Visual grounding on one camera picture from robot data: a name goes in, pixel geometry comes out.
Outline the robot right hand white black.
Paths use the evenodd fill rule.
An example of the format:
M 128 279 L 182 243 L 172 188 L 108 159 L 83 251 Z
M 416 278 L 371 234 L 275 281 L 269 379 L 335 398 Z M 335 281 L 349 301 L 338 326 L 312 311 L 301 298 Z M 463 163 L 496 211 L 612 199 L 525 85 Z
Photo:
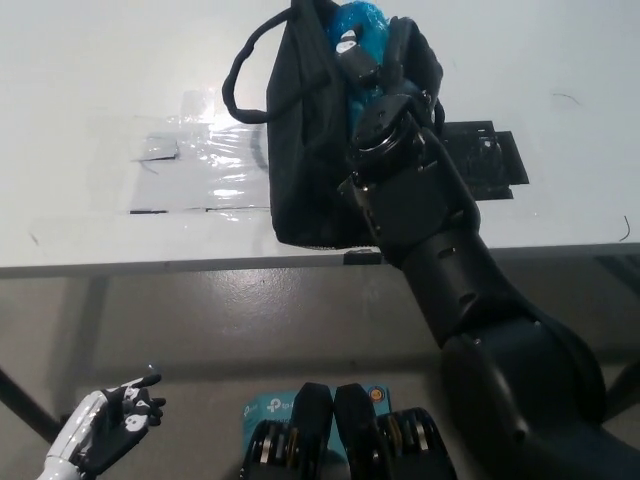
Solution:
M 404 79 L 393 79 L 361 45 L 364 26 L 356 24 L 344 32 L 335 47 L 337 63 L 346 77 L 354 102 L 367 104 L 383 94 L 397 94 L 406 87 Z

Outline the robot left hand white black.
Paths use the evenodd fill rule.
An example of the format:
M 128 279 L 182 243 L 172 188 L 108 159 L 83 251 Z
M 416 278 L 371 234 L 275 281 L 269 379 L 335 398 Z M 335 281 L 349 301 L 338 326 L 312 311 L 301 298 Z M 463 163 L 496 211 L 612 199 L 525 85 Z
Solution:
M 164 398 L 149 388 L 158 373 L 86 395 L 49 448 L 41 479 L 95 479 L 161 424 Z

